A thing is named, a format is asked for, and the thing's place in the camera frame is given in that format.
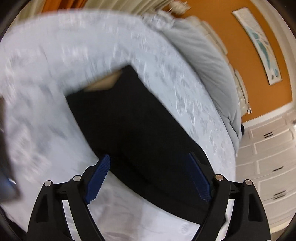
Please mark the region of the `butterfly print bed sheet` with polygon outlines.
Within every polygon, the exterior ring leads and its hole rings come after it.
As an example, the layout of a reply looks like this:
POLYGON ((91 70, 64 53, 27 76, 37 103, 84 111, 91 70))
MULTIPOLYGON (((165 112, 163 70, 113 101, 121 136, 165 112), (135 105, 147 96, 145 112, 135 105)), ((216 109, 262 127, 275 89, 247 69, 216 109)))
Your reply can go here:
POLYGON ((6 143, 21 196, 3 209, 22 229, 44 182, 81 174, 97 158, 65 95, 127 64, 201 146, 216 173, 235 180, 233 144, 200 78, 141 17, 60 11, 11 28, 1 41, 6 143))

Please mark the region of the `white wardrobe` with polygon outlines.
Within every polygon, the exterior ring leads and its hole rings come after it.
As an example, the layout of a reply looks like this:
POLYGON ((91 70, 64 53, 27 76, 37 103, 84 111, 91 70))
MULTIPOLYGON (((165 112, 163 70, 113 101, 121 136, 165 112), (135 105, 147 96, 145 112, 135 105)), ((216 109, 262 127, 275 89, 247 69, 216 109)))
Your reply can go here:
POLYGON ((262 200, 271 232, 295 214, 295 110, 245 129, 236 180, 250 179, 262 200))

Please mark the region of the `framed wall painting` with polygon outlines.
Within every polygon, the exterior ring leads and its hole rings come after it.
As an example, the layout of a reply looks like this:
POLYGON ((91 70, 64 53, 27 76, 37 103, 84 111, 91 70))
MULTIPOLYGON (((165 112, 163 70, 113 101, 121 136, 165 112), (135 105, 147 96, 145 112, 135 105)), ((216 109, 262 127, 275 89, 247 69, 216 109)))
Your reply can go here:
POLYGON ((253 42, 253 45, 261 59, 269 85, 281 82, 281 73, 273 49, 267 39, 267 36, 265 35, 265 32, 249 8, 240 8, 233 11, 232 14, 236 17, 253 42))

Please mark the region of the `black pants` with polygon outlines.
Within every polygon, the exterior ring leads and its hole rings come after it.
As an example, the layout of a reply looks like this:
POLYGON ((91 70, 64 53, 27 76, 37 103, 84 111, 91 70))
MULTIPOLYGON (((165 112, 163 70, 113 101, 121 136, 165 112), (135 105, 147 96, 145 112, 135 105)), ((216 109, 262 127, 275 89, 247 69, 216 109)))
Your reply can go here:
POLYGON ((110 171, 124 185, 166 212, 203 221, 210 187, 190 155, 209 160, 132 66, 112 88, 79 90, 66 100, 88 145, 97 157, 110 157, 110 171))

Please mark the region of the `orange curtain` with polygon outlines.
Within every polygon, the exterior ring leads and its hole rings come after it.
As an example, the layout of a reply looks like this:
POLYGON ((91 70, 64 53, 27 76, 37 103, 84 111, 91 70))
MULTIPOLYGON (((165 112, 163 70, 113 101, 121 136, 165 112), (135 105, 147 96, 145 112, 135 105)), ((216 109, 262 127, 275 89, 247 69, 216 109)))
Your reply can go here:
POLYGON ((79 9, 83 8, 86 3, 87 0, 45 0, 42 13, 59 9, 79 9))

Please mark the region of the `dark smartphone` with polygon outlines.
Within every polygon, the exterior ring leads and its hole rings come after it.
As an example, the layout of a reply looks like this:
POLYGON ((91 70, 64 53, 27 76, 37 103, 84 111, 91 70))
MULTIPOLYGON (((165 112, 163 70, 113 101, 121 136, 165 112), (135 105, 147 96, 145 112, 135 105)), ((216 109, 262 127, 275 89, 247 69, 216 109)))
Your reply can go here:
POLYGON ((4 130, 5 100, 1 96, 1 202, 18 198, 19 189, 15 182, 13 169, 6 148, 4 130))

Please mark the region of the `bedside lamp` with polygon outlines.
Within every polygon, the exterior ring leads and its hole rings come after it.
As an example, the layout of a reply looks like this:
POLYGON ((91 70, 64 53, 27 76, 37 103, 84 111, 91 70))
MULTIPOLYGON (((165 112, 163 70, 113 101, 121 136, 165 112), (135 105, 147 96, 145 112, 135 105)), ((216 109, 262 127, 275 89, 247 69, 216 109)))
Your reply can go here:
POLYGON ((169 12, 174 13, 176 15, 183 15, 186 11, 188 11, 191 7, 187 2, 182 1, 172 1, 169 3, 169 12))

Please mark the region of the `cream padded headboard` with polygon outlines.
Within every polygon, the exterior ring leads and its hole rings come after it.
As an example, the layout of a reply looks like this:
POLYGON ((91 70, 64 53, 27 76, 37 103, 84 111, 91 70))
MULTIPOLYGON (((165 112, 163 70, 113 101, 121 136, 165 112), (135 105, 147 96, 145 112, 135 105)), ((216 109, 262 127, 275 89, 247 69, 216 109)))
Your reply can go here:
POLYGON ((231 65, 229 59, 227 58, 228 50, 224 45, 223 41, 219 37, 219 35, 215 32, 215 30, 207 23, 206 21, 201 21, 196 16, 189 16, 186 18, 190 22, 191 25, 198 28, 203 35, 216 47, 219 53, 224 58, 225 62, 228 64, 228 67, 233 75, 236 90, 239 98, 241 116, 244 116, 247 113, 252 113, 248 93, 246 87, 244 85, 243 79, 237 69, 234 69, 231 65))

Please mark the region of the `cream curtain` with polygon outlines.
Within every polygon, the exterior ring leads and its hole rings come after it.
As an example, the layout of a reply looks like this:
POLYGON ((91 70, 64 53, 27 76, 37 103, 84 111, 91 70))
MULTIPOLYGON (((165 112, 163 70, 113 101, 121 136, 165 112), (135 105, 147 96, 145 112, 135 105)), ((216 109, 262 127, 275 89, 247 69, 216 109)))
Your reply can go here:
POLYGON ((166 0, 105 0, 87 1, 85 8, 88 9, 107 9, 122 11, 129 14, 141 15, 147 11, 162 9, 172 1, 166 0))

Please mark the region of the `grey duvet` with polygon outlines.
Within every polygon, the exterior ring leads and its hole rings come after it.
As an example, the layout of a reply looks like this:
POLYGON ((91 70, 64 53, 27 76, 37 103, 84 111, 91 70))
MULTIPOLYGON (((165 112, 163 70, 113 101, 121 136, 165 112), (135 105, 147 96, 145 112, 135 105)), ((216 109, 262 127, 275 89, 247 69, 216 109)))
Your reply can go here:
POLYGON ((144 14, 143 20, 164 35, 197 73, 222 118, 237 153, 242 137, 241 110, 233 75, 222 55, 186 19, 157 13, 144 14))

